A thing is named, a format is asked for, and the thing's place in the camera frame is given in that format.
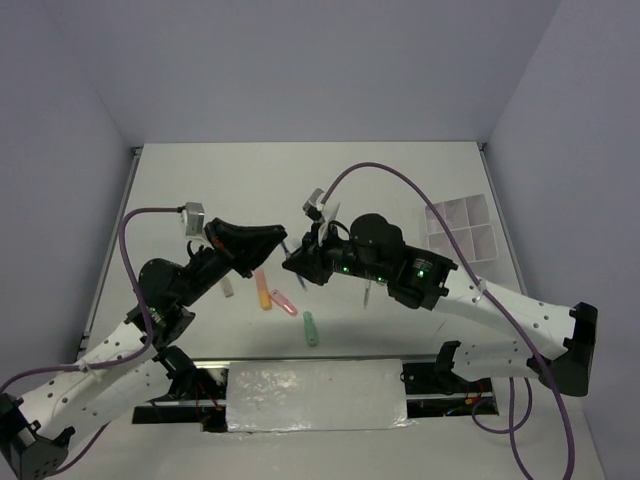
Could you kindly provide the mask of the blue pen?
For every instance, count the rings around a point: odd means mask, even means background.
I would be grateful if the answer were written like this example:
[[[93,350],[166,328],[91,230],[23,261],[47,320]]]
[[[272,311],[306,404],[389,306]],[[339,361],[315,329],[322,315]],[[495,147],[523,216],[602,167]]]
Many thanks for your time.
[[[291,257],[291,251],[288,249],[288,247],[286,245],[286,242],[282,241],[280,243],[280,246],[281,246],[281,248],[282,248],[282,250],[284,252],[285,260],[288,260]],[[296,276],[296,279],[297,279],[299,285],[301,286],[302,290],[306,292],[307,291],[307,286],[306,286],[306,284],[304,282],[304,279],[297,273],[295,273],[295,276]]]

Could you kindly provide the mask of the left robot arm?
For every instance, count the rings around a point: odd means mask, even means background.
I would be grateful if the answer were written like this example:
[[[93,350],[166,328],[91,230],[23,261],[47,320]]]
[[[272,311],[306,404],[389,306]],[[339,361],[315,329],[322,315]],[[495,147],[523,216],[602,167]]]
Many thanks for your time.
[[[190,306],[230,271],[252,276],[285,239],[281,225],[240,227],[214,219],[186,265],[156,258],[132,277],[138,304],[75,363],[47,368],[51,379],[18,397],[1,394],[1,454],[19,479],[45,479],[72,466],[82,440],[141,403],[196,391],[215,380],[176,340],[193,322]]]

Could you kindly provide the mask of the green pen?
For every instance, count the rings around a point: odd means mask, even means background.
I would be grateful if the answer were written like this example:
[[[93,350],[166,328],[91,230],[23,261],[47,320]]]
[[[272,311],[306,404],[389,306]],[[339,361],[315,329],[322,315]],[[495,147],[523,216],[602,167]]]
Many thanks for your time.
[[[363,295],[363,309],[365,309],[365,310],[368,307],[370,294],[371,294],[371,288],[372,288],[372,281],[368,280],[367,283],[366,283],[365,290],[364,290],[364,295]]]

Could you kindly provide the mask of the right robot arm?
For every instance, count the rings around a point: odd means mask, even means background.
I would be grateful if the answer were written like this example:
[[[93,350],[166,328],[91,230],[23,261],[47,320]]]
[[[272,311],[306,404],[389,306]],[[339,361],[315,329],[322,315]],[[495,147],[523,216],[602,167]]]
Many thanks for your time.
[[[589,391],[598,319],[594,306],[553,305],[472,279],[453,260],[406,244],[401,229],[379,214],[358,217],[345,239],[335,226],[314,223],[282,266],[318,286],[333,274],[375,281],[409,309],[453,315],[508,336],[506,342],[485,346],[445,342],[434,371],[446,391],[485,377],[537,378],[572,397]]]

